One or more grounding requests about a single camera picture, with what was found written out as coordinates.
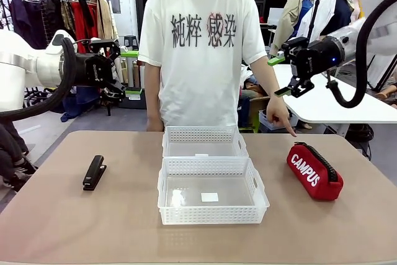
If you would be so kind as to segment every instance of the sneaker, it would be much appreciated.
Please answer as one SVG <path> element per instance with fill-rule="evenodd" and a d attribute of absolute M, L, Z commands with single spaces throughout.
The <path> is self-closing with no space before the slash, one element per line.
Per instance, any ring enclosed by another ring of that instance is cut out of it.
<path fill-rule="evenodd" d="M 25 185 L 27 180 L 20 179 L 16 174 L 10 180 L 2 179 L 3 185 L 11 188 L 15 192 L 19 192 L 20 189 Z"/>
<path fill-rule="evenodd" d="M 18 166 L 15 166 L 15 170 L 24 173 L 26 175 L 33 175 L 35 174 L 37 168 L 34 165 L 32 165 L 27 158 L 25 158 L 25 162 L 23 164 L 19 164 Z"/>

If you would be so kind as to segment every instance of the hand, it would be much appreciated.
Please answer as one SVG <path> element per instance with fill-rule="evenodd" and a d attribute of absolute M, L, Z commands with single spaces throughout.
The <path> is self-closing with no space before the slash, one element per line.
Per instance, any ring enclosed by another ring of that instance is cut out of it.
<path fill-rule="evenodd" d="M 163 132 L 164 124 L 160 118 L 148 119 L 147 132 Z"/>
<path fill-rule="evenodd" d="M 290 113 L 281 97 L 271 97 L 266 112 L 267 121 L 278 127 L 284 126 L 293 137 L 297 136 L 289 121 Z"/>

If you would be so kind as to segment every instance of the beige jacket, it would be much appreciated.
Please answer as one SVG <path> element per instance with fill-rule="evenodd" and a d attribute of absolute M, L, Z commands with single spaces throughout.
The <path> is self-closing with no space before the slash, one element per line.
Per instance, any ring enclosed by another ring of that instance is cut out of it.
<path fill-rule="evenodd" d="M 110 7 L 106 0 L 100 1 L 100 11 L 102 12 L 102 20 L 104 21 L 104 28 L 101 26 L 100 14 L 97 12 L 98 21 L 98 37 L 100 39 L 114 38 L 112 16 L 110 15 Z"/>
<path fill-rule="evenodd" d="M 293 27 L 298 23 L 299 14 L 302 10 L 303 0 L 287 0 L 283 14 L 277 24 L 270 54 L 277 55 L 281 45 L 285 43 L 293 33 Z"/>

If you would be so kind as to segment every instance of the table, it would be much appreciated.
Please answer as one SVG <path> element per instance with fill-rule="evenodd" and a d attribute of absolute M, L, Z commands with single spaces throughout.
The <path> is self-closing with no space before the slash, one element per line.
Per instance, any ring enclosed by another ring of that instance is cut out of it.
<path fill-rule="evenodd" d="M 276 65 L 274 71 L 280 88 L 288 86 L 292 78 L 291 66 Z M 397 124 L 397 110 L 369 94 L 357 107 L 346 109 L 337 103 L 332 92 L 326 88 L 327 79 L 323 75 L 317 74 L 311 81 L 315 88 L 305 95 L 299 98 L 283 97 L 288 108 L 300 120 L 310 124 L 332 125 L 337 134 L 343 137 L 350 124 Z M 352 99 L 355 88 L 341 80 L 336 81 L 345 99 Z"/>
<path fill-rule="evenodd" d="M 0 214 L 0 261 L 397 260 L 397 189 L 347 141 L 336 135 L 252 134 L 244 139 L 270 200 L 260 225 L 163 226 L 157 208 L 162 133 L 75 132 Z M 286 165 L 297 140 L 314 145 L 344 178 L 337 201 L 311 200 Z M 98 154 L 108 167 L 97 189 L 84 192 L 83 177 Z"/>

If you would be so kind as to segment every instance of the stool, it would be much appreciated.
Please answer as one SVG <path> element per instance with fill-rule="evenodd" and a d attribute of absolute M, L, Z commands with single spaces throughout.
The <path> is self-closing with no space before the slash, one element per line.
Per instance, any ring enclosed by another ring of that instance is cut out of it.
<path fill-rule="evenodd" d="M 134 35 L 124 36 L 124 45 L 126 47 L 132 47 L 132 50 L 139 50 L 138 41 Z"/>

